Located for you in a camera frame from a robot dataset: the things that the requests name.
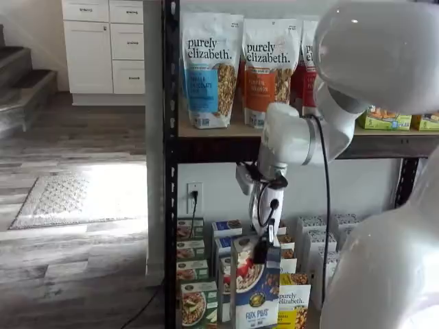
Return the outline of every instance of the granola bag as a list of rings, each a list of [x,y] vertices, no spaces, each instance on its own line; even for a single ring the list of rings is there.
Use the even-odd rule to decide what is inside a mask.
[[[230,123],[242,42],[242,15],[184,13],[182,56],[189,118],[200,129]]]
[[[247,125],[263,128],[270,103],[289,104],[297,67],[302,23],[297,19],[245,19],[244,112]]]
[[[317,76],[313,56],[313,42],[317,24],[317,21],[303,21],[302,54],[305,61],[305,73],[303,75],[302,115],[314,114],[321,117],[314,103],[313,95],[314,81]]]

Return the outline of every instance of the cereal box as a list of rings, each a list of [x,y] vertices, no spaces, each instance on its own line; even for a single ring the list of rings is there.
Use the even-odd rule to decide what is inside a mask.
[[[181,313],[184,328],[216,328],[217,285],[213,279],[181,284]]]
[[[297,218],[295,256],[298,262],[298,270],[302,267],[302,240],[304,234],[306,234],[309,230],[325,230],[326,226],[326,219],[323,216],[307,216]]]
[[[230,265],[231,257],[219,260],[218,277],[218,318],[221,322],[230,321]]]
[[[211,271],[212,275],[216,267],[216,247],[215,240],[225,236],[242,235],[242,225],[239,220],[234,221],[216,221],[212,223],[212,248],[211,248]]]
[[[308,273],[313,282],[312,268],[309,266],[315,262],[318,253],[324,250],[326,233],[323,230],[310,230],[305,233],[303,240],[302,266],[300,270]],[[328,251],[334,252],[337,249],[337,241],[332,233],[329,233]]]
[[[394,112],[369,106],[358,118],[358,124],[364,129],[378,130],[409,130],[411,115],[402,115]]]
[[[337,240],[337,250],[340,251],[343,249],[344,243],[346,242],[346,239],[348,238],[349,234],[352,232],[352,230],[355,228],[355,226],[349,227],[349,228],[342,228],[341,233]]]
[[[281,249],[281,273],[296,273],[297,259],[293,253],[294,249]]]
[[[206,279],[209,276],[208,270],[205,259],[177,261],[177,280]]]
[[[204,241],[187,240],[177,242],[177,259],[203,259],[204,258]]]
[[[281,249],[275,237],[265,264],[254,264],[257,241],[257,236],[243,236],[232,244],[230,318],[235,329],[277,323]]]
[[[306,274],[281,274],[278,329],[305,329],[310,290]]]
[[[341,229],[355,227],[358,223],[361,223],[361,219],[356,214],[333,215],[331,217],[331,232],[338,240]]]
[[[416,130],[439,130],[439,112],[433,114],[414,115],[412,125]]]
[[[314,272],[313,287],[311,290],[311,300],[314,306],[318,309],[322,309],[322,277],[323,277],[323,253],[319,252],[317,261],[312,265]],[[338,252],[328,252],[327,258],[327,274],[325,284],[328,286],[334,272],[337,267],[340,255]]]
[[[177,220],[177,241],[199,238],[203,237],[203,218],[195,218],[193,220],[193,230],[192,229],[192,219],[178,219]]]

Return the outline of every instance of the cabinet door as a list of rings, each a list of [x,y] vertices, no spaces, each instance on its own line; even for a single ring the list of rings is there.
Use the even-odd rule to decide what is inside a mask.
[[[112,65],[108,23],[64,22],[70,92],[111,94]]]

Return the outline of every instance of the food package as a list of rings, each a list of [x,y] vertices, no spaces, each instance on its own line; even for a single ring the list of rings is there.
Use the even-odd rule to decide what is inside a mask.
[[[303,254],[300,271],[309,274],[313,282],[311,264],[316,261],[318,253],[324,250],[326,232],[324,230],[309,230],[303,237]],[[328,251],[334,252],[337,249],[337,241],[332,233],[329,233]]]
[[[281,249],[276,237],[265,264],[253,263],[257,236],[242,236],[232,244],[230,319],[234,329],[261,328],[277,323]]]
[[[218,319],[230,321],[230,266],[231,257],[221,257],[218,276]]]
[[[193,280],[180,286],[183,328],[217,327],[217,285],[213,279]]]
[[[180,259],[203,259],[203,239],[187,240],[177,242],[177,260]]]
[[[256,230],[254,229],[253,224],[250,226],[251,233],[256,233]],[[279,221],[279,228],[277,230],[277,235],[286,235],[287,234],[287,226],[285,225],[285,222],[283,220]]]
[[[245,19],[242,40],[244,112],[247,125],[263,128],[268,105],[289,104],[291,76],[297,67],[302,23],[296,19]]]
[[[337,214],[331,217],[331,232],[336,239],[340,237],[340,231],[343,228],[357,226],[361,219],[356,214]]]
[[[177,281],[206,279],[209,276],[207,260],[177,260]]]
[[[296,236],[294,240],[296,241],[296,252],[295,256],[297,258],[297,270],[301,270],[303,252],[302,252],[302,240],[304,234],[310,230],[326,230],[326,219],[323,216],[301,216],[297,218],[296,224]]]
[[[375,106],[369,106],[357,120],[364,129],[378,130],[409,130],[411,121],[411,115],[398,114]]]
[[[281,245],[281,273],[296,273],[297,259],[293,255],[294,247],[285,249]]]
[[[342,228],[340,230],[340,235],[337,238],[337,250],[340,251],[343,249],[344,243],[346,242],[346,239],[348,238],[349,234],[352,232],[352,230],[355,228],[355,226],[352,226],[350,228]]]
[[[313,264],[314,279],[311,289],[311,300],[318,310],[322,309],[323,256],[323,252],[319,252],[317,261]],[[328,284],[334,275],[339,258],[340,255],[338,252],[328,252],[327,274],[325,279],[326,287],[328,287]]]
[[[306,274],[281,274],[278,329],[306,328],[310,291]]]
[[[314,64],[313,43],[316,34],[317,21],[303,21],[302,55],[305,62],[305,73],[303,75],[303,107],[302,115],[316,115],[321,117],[314,103],[314,81],[317,77]]]
[[[182,14],[189,119],[196,128],[225,128],[230,123],[243,21],[241,15]]]
[[[239,220],[234,221],[215,221],[212,223],[212,248],[211,248],[211,270],[216,267],[216,247],[215,240],[224,236],[242,235],[242,225]]]
[[[416,130],[439,130],[439,112],[433,114],[414,115],[412,125]]]
[[[193,220],[193,230],[192,229],[192,219],[178,219],[177,220],[177,241],[183,241],[188,239],[202,239],[203,238],[203,218],[195,218]]]
[[[225,256],[230,256],[232,250],[233,239],[231,236],[225,236],[224,238],[215,239],[215,258],[213,261],[213,266],[211,273],[215,277],[216,282],[218,282],[218,270],[220,269],[220,258]]]

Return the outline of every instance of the staircase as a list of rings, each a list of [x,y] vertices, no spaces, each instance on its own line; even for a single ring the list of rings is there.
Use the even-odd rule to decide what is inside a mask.
[[[56,72],[34,70],[30,49],[7,47],[0,25],[0,138],[26,131],[56,92]]]

